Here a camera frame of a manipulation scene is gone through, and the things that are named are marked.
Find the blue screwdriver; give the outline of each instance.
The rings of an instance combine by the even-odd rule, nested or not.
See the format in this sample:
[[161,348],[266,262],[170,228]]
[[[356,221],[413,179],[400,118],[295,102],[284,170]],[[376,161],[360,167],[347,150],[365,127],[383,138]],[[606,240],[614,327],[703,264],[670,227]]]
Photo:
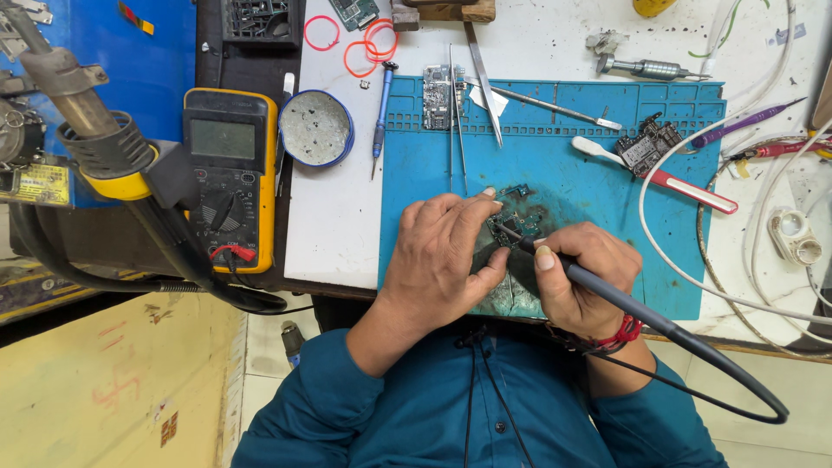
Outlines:
[[382,62],[384,66],[384,88],[381,90],[381,109],[379,109],[379,120],[375,123],[375,134],[373,135],[373,171],[369,180],[375,177],[375,163],[381,156],[381,147],[384,145],[384,127],[387,122],[387,98],[390,97],[390,83],[393,82],[393,70],[399,68],[393,62]]
[[769,107],[764,111],[752,114],[733,125],[729,125],[728,127],[724,127],[719,130],[711,130],[705,135],[694,138],[691,142],[691,146],[693,146],[694,148],[704,147],[708,143],[715,142],[716,140],[719,140],[720,138],[733,132],[734,130],[739,130],[742,127],[748,127],[749,125],[754,125],[755,123],[763,122],[766,119],[770,119],[775,115],[783,112],[787,107],[794,106],[795,104],[797,104],[800,101],[803,101],[804,99],[805,97],[802,97],[800,99],[796,99],[792,102],[789,102],[788,104],[781,104],[779,106]]

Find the purple screwdriver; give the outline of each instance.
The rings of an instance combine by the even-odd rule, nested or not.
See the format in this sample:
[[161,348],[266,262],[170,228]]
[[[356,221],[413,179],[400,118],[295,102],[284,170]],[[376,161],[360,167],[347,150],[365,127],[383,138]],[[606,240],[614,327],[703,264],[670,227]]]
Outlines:
[[769,107],[768,109],[765,109],[764,111],[757,112],[756,114],[748,116],[748,117],[740,120],[739,122],[737,122],[733,125],[729,125],[728,127],[723,127],[720,130],[711,130],[710,132],[706,133],[705,135],[701,135],[699,137],[694,138],[693,141],[691,142],[691,145],[694,148],[701,148],[701,147],[707,145],[710,142],[714,142],[716,140],[719,140],[720,138],[722,138],[725,135],[733,132],[734,130],[739,130],[742,127],[748,127],[749,125],[754,125],[755,123],[763,122],[766,119],[770,119],[770,118],[774,117],[775,115],[783,112],[787,107],[794,106],[795,104],[797,104],[800,101],[803,101],[804,99],[805,99],[805,97],[802,97],[802,98],[797,99],[793,102],[789,102],[788,104],[782,104],[780,106]]

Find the fingernail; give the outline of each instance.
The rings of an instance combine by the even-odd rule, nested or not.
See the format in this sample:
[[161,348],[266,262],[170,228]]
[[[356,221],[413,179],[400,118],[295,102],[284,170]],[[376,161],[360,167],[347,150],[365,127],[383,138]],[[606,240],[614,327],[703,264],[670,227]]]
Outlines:
[[546,271],[555,266],[555,256],[548,246],[540,246],[534,253],[534,264],[540,271]]

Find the green circuit board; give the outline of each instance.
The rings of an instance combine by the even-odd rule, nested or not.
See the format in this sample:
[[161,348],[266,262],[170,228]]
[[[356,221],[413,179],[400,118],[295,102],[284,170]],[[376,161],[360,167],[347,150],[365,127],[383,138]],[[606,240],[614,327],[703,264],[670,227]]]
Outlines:
[[329,0],[347,31],[363,31],[379,17],[375,0]]
[[540,213],[535,213],[526,217],[520,217],[518,216],[517,212],[511,214],[506,212],[499,212],[496,215],[486,219],[485,223],[488,226],[488,230],[491,231],[491,235],[494,236],[494,239],[497,242],[499,242],[501,246],[515,250],[518,248],[518,243],[520,242],[520,239],[516,239],[514,237],[509,236],[505,232],[500,231],[499,229],[497,229],[497,224],[502,224],[508,229],[511,229],[512,231],[516,232],[520,237],[532,236],[535,239],[537,239],[542,235],[540,228],[537,227],[537,224],[542,219],[543,216]]

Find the teal shirt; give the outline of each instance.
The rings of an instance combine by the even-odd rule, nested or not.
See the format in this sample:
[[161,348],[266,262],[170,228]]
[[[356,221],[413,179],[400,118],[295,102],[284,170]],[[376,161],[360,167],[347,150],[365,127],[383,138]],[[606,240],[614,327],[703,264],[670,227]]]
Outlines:
[[[345,335],[330,331],[303,345],[301,365],[258,411],[232,467],[462,466],[471,348],[429,336],[376,379],[355,365]],[[548,350],[507,337],[487,337],[483,349],[538,468],[727,467],[686,393],[652,381],[592,400]],[[468,466],[528,467],[475,352]]]

